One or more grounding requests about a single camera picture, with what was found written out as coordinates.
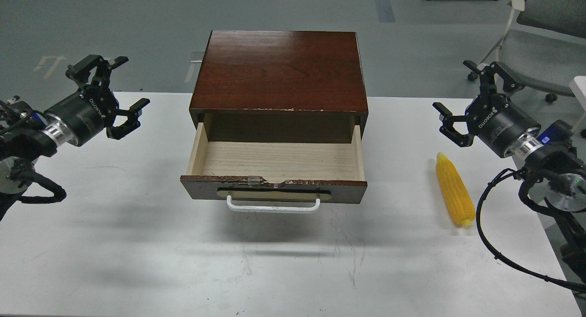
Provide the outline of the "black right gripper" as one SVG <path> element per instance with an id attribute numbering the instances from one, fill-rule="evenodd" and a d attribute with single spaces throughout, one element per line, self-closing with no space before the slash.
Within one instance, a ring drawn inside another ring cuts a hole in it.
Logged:
<path id="1" fill-rule="evenodd" d="M 442 103 L 433 102 L 442 122 L 439 131 L 461 148 L 471 146 L 477 136 L 500 158 L 507 158 L 512 155 L 511 146 L 522 135 L 534 135 L 541 129 L 537 121 L 507 97 L 525 89 L 525 85 L 515 81 L 508 68 L 499 62 L 478 65 L 465 60 L 463 64 L 471 71 L 467 76 L 469 79 L 480 80 L 479 96 L 467 106 L 462 116 L 454 116 Z M 468 134 L 454 128 L 454 123 L 458 122 L 469 124 Z"/>

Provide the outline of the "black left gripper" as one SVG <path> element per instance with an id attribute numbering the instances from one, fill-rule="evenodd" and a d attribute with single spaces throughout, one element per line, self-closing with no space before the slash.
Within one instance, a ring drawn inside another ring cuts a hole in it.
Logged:
<path id="1" fill-rule="evenodd" d="M 78 89 L 45 110 L 44 115 L 60 120 L 71 130 L 75 137 L 69 142 L 74 146 L 82 146 L 104 128 L 109 139 L 121 140 L 140 127 L 139 117 L 150 100 L 141 98 L 128 110 L 118 109 L 119 102 L 109 89 L 112 71 L 128 61 L 128 57 L 119 56 L 111 64 L 100 55 L 88 55 L 68 66 L 65 76 L 74 81 Z M 126 121 L 113 126 L 116 116 L 126 117 Z"/>

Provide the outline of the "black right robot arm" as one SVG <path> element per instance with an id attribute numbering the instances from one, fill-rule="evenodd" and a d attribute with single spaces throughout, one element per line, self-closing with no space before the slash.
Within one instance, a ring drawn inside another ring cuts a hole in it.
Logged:
<path id="1" fill-rule="evenodd" d="M 442 103 L 433 103 L 442 121 L 440 132 L 460 147 L 471 146 L 474 137 L 479 137 L 500 158 L 516 156 L 524 163 L 521 169 L 505 169 L 492 179 L 478 201 L 476 217 L 481 216 L 482 204 L 493 187 L 509 177 L 521 180 L 518 191 L 521 202 L 555 220 L 566 241 L 560 248 L 563 262 L 581 283 L 551 278 L 518 265 L 490 244 L 481 224 L 477 223 L 482 242 L 495 259 L 509 267 L 576 292 L 585 292 L 585 229 L 574 214 L 585 211 L 586 174 L 584 162 L 577 158 L 572 144 L 570 125 L 558 120 L 541 131 L 541 125 L 515 106 L 508 96 L 508 93 L 521 90 L 522 85 L 504 67 L 498 62 L 477 65 L 465 60 L 463 64 L 471 70 L 472 76 L 479 78 L 479 94 L 462 116 L 453 115 Z"/>

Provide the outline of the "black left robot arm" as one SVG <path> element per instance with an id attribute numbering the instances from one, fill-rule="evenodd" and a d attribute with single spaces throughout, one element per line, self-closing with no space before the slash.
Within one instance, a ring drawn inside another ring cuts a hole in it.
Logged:
<path id="1" fill-rule="evenodd" d="M 65 143 L 82 146 L 101 131 L 119 140 L 140 127 L 139 118 L 149 99 L 141 98 L 128 110 L 121 109 L 109 88 L 112 71 L 128 60 L 119 56 L 110 63 L 100 55 L 88 55 L 69 65 L 65 75 L 77 90 L 44 112 L 19 96 L 1 102 L 1 215 L 16 202 L 50 204 L 66 198 L 59 184 L 35 170 L 38 158 L 50 158 Z"/>

